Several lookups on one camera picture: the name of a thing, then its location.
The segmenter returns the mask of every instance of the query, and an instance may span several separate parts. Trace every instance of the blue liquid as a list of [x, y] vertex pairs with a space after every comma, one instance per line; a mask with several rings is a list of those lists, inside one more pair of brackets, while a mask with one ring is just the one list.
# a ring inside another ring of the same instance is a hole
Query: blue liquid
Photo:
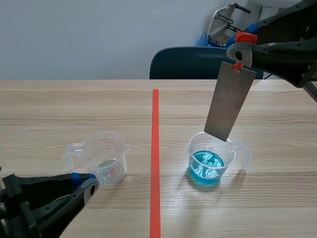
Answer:
[[[211, 151], [198, 151], [194, 154], [195, 158], [203, 165], [211, 167], [222, 167], [224, 163], [222, 159]], [[192, 159], [189, 166], [189, 172], [193, 179], [202, 184], [212, 184], [218, 182], [224, 169], [210, 169], [203, 167]]]

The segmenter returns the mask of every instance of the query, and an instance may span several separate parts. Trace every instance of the measuring cup handle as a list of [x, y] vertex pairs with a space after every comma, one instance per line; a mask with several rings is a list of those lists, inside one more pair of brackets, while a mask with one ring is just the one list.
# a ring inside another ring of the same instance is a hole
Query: measuring cup handle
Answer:
[[252, 159], [252, 152], [251, 151], [239, 151], [237, 154], [241, 154], [241, 167], [243, 169], [247, 169], [250, 167], [251, 159]]
[[66, 153], [63, 155], [67, 171], [71, 171], [74, 166], [73, 157], [81, 157], [83, 154], [83, 144], [68, 144], [66, 148]]
[[230, 150], [236, 153], [236, 156], [241, 157], [241, 167], [247, 169], [250, 166], [252, 152], [248, 150], [248, 143], [234, 141], [230, 144]]

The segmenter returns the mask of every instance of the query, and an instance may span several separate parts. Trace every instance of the orange clamp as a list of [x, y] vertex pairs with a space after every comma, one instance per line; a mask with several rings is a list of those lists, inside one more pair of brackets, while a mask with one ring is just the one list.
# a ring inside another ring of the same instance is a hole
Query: orange clamp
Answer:
[[[256, 43], [257, 40], [258, 40], [257, 35], [239, 31], [236, 35], [235, 43], [237, 43], [237, 42]], [[241, 68], [243, 68], [243, 64], [240, 62], [236, 62], [236, 64], [232, 66], [232, 69], [234, 71], [239, 71]]]

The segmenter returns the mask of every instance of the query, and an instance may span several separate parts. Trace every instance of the plastic measuring cup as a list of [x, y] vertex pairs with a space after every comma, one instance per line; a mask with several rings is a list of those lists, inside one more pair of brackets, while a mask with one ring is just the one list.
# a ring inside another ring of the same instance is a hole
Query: plastic measuring cup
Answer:
[[124, 177], [127, 171], [125, 154], [129, 150], [129, 145], [120, 135], [101, 132], [83, 143], [68, 144], [63, 157], [69, 172], [93, 173], [100, 185], [104, 186]]
[[245, 142], [224, 142], [205, 132], [198, 133], [186, 147], [189, 154], [188, 170], [195, 181], [212, 184], [220, 180], [223, 173], [236, 157], [242, 157], [243, 168], [247, 168], [252, 158]]

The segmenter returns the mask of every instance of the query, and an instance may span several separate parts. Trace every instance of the robotic arm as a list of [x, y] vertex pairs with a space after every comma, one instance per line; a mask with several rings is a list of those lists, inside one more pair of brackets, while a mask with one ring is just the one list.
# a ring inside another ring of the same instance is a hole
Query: robotic arm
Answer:
[[98, 188], [93, 174], [4, 177], [0, 238], [57, 238]]
[[304, 0], [243, 32], [257, 35], [256, 43], [230, 38], [226, 44], [229, 58], [304, 87], [317, 101], [311, 83], [317, 81], [317, 0]]

